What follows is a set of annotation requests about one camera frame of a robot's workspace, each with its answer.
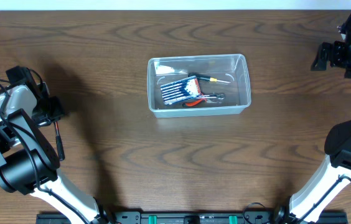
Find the small claw hammer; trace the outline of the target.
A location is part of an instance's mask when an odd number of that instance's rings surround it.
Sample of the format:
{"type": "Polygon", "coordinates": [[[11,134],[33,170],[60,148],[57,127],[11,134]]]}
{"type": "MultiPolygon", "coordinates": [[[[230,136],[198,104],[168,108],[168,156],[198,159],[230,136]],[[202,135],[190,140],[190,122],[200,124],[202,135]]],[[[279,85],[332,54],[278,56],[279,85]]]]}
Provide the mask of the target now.
{"type": "Polygon", "coordinates": [[[63,161],[65,159],[65,153],[63,149],[63,142],[62,138],[60,135],[59,131],[59,124],[58,122],[54,122],[54,128],[55,128],[55,140],[56,140],[56,146],[57,146],[57,155],[60,161],[63,161]]]}

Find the silver double ring wrench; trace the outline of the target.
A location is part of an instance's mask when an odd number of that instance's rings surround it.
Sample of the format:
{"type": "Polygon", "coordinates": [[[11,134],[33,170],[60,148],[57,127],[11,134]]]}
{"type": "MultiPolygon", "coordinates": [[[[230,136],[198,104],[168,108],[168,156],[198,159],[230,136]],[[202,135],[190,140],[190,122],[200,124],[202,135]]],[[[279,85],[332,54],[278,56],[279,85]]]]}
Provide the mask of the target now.
{"type": "Polygon", "coordinates": [[[225,94],[220,93],[220,94],[200,95],[199,98],[223,100],[225,98],[225,94]]]}

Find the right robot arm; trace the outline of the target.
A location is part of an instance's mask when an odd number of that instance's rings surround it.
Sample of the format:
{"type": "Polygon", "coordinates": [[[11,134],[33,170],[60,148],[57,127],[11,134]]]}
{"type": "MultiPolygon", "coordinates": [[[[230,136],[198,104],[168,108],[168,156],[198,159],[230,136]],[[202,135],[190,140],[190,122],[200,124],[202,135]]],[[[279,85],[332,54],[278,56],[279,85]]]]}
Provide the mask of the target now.
{"type": "MultiPolygon", "coordinates": [[[[322,43],[311,70],[343,68],[344,77],[351,79],[351,13],[338,30],[342,40],[322,43]]],[[[315,223],[326,206],[351,184],[351,120],[329,131],[324,152],[324,160],[304,187],[273,212],[272,223],[315,223]]]]}

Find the red handled pliers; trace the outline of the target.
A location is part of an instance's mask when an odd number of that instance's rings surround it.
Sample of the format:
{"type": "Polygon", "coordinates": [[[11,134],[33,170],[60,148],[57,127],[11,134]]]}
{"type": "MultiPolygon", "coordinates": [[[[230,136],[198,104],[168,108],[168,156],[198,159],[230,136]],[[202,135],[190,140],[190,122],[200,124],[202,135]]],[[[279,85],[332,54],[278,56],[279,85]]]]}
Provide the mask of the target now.
{"type": "Polygon", "coordinates": [[[187,102],[187,103],[183,103],[182,106],[183,107],[193,107],[198,105],[199,103],[203,102],[203,101],[207,101],[208,99],[203,99],[203,98],[199,98],[199,96],[197,96],[195,98],[195,101],[191,101],[191,102],[187,102]]]}

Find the blue screwdriver bit set case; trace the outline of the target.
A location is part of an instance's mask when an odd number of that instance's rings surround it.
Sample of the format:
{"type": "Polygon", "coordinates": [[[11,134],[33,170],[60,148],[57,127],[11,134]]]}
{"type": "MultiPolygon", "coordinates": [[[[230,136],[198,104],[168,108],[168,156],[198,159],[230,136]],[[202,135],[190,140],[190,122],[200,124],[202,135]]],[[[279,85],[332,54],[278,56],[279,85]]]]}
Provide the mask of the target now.
{"type": "Polygon", "coordinates": [[[160,91],[165,105],[196,98],[202,94],[197,77],[187,77],[161,85],[160,91]]]}

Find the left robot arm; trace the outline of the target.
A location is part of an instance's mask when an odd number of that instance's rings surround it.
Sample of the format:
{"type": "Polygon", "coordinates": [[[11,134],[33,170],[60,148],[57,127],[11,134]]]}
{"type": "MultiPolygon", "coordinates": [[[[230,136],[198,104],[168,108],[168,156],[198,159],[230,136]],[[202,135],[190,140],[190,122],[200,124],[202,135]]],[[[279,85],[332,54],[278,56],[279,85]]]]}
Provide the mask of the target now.
{"type": "Polygon", "coordinates": [[[60,100],[33,69],[16,66],[6,75],[7,86],[0,79],[0,187],[49,203],[70,223],[108,223],[96,198],[60,170],[65,159],[60,100]]]}

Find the black yellow screwdriver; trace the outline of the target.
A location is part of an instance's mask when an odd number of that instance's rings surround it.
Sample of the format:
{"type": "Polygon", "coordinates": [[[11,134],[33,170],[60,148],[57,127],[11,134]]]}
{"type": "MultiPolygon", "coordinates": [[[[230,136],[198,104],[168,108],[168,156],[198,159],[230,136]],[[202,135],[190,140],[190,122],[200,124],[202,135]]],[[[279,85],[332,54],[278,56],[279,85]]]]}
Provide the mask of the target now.
{"type": "Polygon", "coordinates": [[[219,80],[217,78],[208,76],[208,75],[201,75],[199,73],[189,73],[188,77],[197,77],[198,80],[204,80],[206,82],[216,82],[216,83],[224,83],[224,84],[230,84],[229,81],[225,80],[219,80]]]}

